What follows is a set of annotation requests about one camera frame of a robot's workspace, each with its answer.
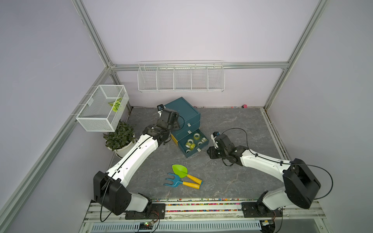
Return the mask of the teal three-drawer cabinet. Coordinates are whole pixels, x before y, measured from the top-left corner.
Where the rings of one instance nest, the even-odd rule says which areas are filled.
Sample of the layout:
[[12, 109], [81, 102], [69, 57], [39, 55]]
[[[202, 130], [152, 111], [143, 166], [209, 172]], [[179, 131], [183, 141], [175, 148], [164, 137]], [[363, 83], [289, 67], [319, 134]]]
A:
[[[189, 102], [187, 102], [183, 97], [180, 97], [165, 105], [166, 108], [175, 110], [179, 113], [179, 123], [180, 129], [172, 132], [172, 140], [179, 147], [186, 158], [193, 156], [194, 154], [200, 152], [205, 146], [208, 145], [209, 139], [200, 130], [201, 125], [201, 114], [194, 108]], [[200, 140], [195, 140], [193, 135], [199, 133], [201, 135]], [[207, 141], [202, 145], [198, 146], [202, 138], [206, 138]], [[190, 149], [185, 146], [188, 139], [193, 139], [196, 147], [191, 150], [191, 152], [186, 153], [186, 150]]]

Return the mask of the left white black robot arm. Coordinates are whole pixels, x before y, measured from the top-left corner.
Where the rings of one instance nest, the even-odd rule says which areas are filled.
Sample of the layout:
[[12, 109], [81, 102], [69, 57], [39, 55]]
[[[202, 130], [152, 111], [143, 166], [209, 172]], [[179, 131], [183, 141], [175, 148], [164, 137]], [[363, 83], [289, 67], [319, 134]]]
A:
[[144, 129], [129, 152], [107, 172], [99, 171], [93, 178], [93, 200], [117, 216], [129, 211], [151, 213], [152, 201], [142, 194], [129, 192], [126, 187], [146, 158], [165, 143], [174, 130], [180, 129], [177, 111], [159, 105], [158, 113], [157, 123]]

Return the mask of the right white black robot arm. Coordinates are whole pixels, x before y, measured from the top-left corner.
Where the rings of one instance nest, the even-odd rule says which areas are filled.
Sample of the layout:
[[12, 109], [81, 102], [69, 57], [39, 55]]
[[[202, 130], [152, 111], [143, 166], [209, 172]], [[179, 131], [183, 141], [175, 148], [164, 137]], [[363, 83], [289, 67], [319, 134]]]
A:
[[225, 134], [211, 135], [213, 146], [207, 154], [210, 159], [222, 159], [269, 174], [283, 183], [281, 188], [265, 191], [255, 204], [258, 212], [274, 211], [280, 207], [296, 205], [309, 209], [315, 200], [321, 183], [303, 160], [281, 160], [257, 153], [245, 146], [235, 146]]

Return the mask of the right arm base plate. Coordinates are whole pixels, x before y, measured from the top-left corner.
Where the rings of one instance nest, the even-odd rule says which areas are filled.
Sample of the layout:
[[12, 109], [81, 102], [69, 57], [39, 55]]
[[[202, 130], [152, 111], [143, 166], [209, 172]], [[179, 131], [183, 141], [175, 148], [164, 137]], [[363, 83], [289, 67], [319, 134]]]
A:
[[276, 218], [283, 216], [281, 209], [271, 210], [263, 204], [255, 202], [243, 202], [241, 206], [245, 218]]

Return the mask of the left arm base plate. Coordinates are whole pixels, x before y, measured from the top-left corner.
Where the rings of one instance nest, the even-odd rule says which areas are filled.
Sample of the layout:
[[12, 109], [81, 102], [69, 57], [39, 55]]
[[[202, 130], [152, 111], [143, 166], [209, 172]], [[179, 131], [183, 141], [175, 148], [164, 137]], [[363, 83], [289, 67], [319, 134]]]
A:
[[164, 219], [166, 213], [166, 205], [163, 203], [152, 203], [148, 205], [143, 212], [128, 211], [126, 212], [126, 220], [142, 220], [142, 219]]

